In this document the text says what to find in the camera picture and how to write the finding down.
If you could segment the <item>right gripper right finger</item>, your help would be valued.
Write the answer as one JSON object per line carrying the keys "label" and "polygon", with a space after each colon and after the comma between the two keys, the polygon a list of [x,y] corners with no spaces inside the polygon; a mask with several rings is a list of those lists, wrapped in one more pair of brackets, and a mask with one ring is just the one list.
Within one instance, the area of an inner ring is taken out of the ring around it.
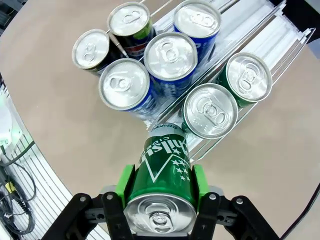
{"label": "right gripper right finger", "polygon": [[222,225],[235,240],[264,240],[264,218],[245,196],[229,200],[209,185],[201,165],[192,167],[193,183],[197,188],[197,217],[190,234],[191,240],[211,240],[216,225]]}

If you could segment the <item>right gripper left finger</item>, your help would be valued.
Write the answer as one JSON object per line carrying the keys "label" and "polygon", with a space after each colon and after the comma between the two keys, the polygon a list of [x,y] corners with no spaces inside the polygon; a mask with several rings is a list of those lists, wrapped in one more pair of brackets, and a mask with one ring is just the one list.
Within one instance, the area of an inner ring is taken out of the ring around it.
{"label": "right gripper left finger", "polygon": [[114,190],[108,190],[92,198],[78,193],[65,207],[69,223],[64,223],[65,240],[84,240],[98,225],[106,223],[112,240],[134,240],[135,234],[129,228],[124,214],[126,195],[133,184],[136,168],[126,165]]}

